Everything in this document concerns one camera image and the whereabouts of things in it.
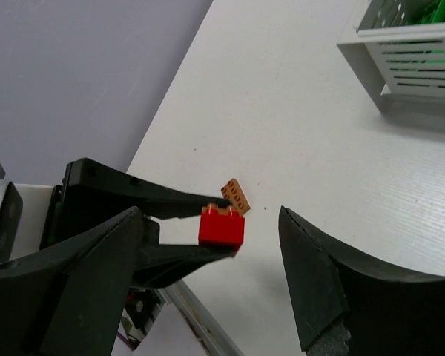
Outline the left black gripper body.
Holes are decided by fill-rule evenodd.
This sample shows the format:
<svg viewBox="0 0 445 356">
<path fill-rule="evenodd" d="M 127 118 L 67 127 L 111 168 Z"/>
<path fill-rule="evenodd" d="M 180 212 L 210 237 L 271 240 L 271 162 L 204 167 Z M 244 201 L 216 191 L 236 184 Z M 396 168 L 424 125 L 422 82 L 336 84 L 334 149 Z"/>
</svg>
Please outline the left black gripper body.
<svg viewBox="0 0 445 356">
<path fill-rule="evenodd" d="M 82 234 L 145 199 L 134 190 L 155 188 L 156 184 L 134 177 L 89 179 L 85 184 L 56 186 L 53 192 L 39 248 L 56 245 Z"/>
</svg>

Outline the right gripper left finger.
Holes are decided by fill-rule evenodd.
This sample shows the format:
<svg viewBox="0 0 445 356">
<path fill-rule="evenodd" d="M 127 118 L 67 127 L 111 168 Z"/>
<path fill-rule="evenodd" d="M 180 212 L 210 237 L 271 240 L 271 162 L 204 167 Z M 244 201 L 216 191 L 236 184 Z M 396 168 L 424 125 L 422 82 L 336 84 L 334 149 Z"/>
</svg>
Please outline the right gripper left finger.
<svg viewBox="0 0 445 356">
<path fill-rule="evenodd" d="M 129 208 L 1 264 L 0 355 L 109 355 L 143 232 Z"/>
</svg>

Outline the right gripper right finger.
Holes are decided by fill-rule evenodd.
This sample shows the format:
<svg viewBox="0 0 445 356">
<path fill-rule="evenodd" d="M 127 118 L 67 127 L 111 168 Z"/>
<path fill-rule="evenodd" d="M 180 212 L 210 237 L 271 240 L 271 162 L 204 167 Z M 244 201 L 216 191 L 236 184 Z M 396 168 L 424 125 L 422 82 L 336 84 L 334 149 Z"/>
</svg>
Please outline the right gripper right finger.
<svg viewBox="0 0 445 356">
<path fill-rule="evenodd" d="M 278 231 L 307 355 L 445 355 L 445 277 L 373 257 L 289 208 Z"/>
</svg>

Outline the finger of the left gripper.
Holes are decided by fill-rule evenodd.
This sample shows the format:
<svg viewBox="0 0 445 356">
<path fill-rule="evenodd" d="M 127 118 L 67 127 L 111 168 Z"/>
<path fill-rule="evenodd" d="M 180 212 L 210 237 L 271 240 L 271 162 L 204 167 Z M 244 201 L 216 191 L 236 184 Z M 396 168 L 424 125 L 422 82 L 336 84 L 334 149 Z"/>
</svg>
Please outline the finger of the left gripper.
<svg viewBox="0 0 445 356">
<path fill-rule="evenodd" d="M 137 249 L 131 287 L 165 288 L 209 263 L 235 255 L 228 247 L 145 244 Z"/>
<path fill-rule="evenodd" d="M 149 182 L 92 159 L 71 162 L 65 172 L 65 210 L 86 220 L 107 220 L 137 207 L 161 220 L 195 217 L 209 204 L 226 208 L 229 200 L 185 193 Z"/>
</svg>

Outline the small red lego piece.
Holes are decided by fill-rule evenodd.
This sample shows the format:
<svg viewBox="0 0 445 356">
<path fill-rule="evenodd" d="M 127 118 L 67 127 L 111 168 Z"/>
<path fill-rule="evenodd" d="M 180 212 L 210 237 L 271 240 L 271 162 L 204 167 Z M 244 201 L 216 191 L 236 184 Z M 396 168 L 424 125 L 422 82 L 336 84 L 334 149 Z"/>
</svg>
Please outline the small red lego piece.
<svg viewBox="0 0 445 356">
<path fill-rule="evenodd" d="M 198 244 L 239 251 L 244 242 L 245 218 L 232 205 L 220 208 L 214 203 L 202 208 Z"/>
</svg>

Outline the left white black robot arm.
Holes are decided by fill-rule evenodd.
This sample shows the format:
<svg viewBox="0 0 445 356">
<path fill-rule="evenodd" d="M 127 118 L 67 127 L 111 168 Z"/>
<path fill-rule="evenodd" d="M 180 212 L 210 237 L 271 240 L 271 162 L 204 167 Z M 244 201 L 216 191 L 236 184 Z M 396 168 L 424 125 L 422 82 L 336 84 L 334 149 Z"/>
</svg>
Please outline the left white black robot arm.
<svg viewBox="0 0 445 356">
<path fill-rule="evenodd" d="M 54 187 L 38 248 L 13 257 L 23 200 L 0 164 L 0 301 L 27 313 L 64 297 L 122 303 L 233 257 L 245 219 L 228 200 L 166 188 L 84 158 Z"/>
</svg>

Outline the orange flat lego brick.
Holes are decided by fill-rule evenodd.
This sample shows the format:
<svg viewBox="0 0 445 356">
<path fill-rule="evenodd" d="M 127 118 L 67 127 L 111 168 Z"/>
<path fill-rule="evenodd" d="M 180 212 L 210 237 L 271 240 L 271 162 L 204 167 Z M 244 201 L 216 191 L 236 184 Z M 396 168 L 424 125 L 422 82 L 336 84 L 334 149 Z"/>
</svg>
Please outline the orange flat lego brick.
<svg viewBox="0 0 445 356">
<path fill-rule="evenodd" d="M 242 187 L 235 178 L 230 179 L 221 187 L 220 192 L 224 199 L 230 200 L 231 204 L 242 214 L 246 214 L 251 209 Z"/>
</svg>

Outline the white slotted container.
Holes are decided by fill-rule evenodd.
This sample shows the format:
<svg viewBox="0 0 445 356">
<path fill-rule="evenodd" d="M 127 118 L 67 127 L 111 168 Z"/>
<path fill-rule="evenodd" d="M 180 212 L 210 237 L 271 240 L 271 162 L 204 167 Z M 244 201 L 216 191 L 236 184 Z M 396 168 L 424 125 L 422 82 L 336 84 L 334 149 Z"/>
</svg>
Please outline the white slotted container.
<svg viewBox="0 0 445 356">
<path fill-rule="evenodd" d="M 359 1 L 337 47 L 379 111 L 445 105 L 445 1 Z"/>
</svg>

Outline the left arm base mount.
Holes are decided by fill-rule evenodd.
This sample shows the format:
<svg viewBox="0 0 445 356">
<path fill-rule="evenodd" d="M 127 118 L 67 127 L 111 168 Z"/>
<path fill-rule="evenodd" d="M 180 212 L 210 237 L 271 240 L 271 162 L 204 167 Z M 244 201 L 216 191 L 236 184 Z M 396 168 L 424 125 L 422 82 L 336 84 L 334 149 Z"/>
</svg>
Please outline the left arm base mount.
<svg viewBox="0 0 445 356">
<path fill-rule="evenodd" d="M 158 290 L 129 289 L 116 337 L 132 352 L 148 336 L 166 304 Z"/>
</svg>

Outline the aluminium table rail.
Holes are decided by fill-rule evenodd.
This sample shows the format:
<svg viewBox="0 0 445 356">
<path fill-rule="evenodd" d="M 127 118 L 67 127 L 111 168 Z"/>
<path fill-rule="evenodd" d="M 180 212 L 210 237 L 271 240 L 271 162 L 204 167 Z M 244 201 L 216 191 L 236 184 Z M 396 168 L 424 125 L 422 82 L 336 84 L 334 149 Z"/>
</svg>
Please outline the aluminium table rail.
<svg viewBox="0 0 445 356">
<path fill-rule="evenodd" d="M 243 356 L 241 349 L 182 280 L 156 293 L 179 309 L 207 355 Z"/>
</svg>

